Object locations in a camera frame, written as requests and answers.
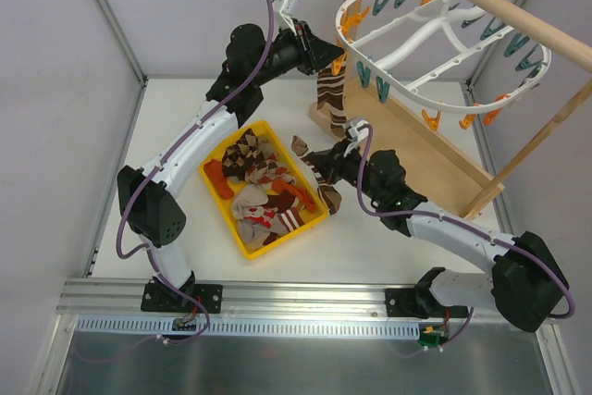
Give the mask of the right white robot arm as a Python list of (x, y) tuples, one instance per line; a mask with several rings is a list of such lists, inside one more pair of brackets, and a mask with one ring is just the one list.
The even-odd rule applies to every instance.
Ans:
[(408, 290), (394, 297), (398, 313), (427, 319), (447, 308), (497, 311), (525, 332), (538, 330), (555, 308), (567, 302), (564, 317), (574, 313), (569, 284), (547, 244), (535, 233), (520, 236), (482, 228), (444, 211), (406, 183), (406, 171), (393, 150), (379, 150), (363, 158), (345, 151), (344, 142), (302, 158), (323, 185), (341, 180), (352, 185), (364, 210), (388, 229), (427, 241), (477, 267), (460, 273), (442, 266), (431, 268)]

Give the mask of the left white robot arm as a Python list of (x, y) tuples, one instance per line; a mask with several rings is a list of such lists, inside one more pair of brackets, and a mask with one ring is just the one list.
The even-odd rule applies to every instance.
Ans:
[(156, 280), (164, 286), (162, 299), (172, 310), (184, 311), (194, 299), (195, 277), (178, 240), (187, 217), (177, 199), (190, 176), (251, 117), (263, 101), (264, 84), (293, 69), (315, 75), (343, 53), (339, 46), (315, 36), (305, 21), (269, 37), (257, 25), (238, 26), (230, 34), (221, 72), (198, 114), (143, 167), (124, 166), (117, 173), (121, 214), (117, 255), (128, 258), (121, 238), (130, 228), (142, 240)]

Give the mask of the brown argyle sock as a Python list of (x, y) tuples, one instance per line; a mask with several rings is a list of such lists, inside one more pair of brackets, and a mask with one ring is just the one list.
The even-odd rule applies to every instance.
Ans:
[(268, 138), (248, 129), (226, 148), (222, 157), (222, 172), (227, 179), (258, 179), (266, 171), (268, 163), (277, 160)]

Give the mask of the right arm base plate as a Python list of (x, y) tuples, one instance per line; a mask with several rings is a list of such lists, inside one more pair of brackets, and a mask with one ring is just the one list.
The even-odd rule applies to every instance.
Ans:
[(388, 317), (422, 317), (414, 290), (411, 288), (386, 288), (385, 306)]

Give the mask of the brown white striped sock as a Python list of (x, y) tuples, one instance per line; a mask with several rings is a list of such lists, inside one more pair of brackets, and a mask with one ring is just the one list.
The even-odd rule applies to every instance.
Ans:
[(345, 74), (345, 66), (341, 66), (337, 73), (334, 73), (332, 66), (328, 66), (318, 73), (316, 80), (316, 109), (327, 109), (330, 130), (338, 138), (345, 136), (347, 122), (344, 108)]

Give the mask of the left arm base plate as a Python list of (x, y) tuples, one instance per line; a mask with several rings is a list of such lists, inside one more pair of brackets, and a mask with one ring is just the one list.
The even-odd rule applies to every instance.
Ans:
[[(223, 300), (220, 284), (192, 283), (181, 291), (199, 302), (210, 314), (219, 314)], [(157, 279), (149, 281), (143, 289), (140, 310), (146, 313), (187, 314), (195, 304), (173, 291)]]

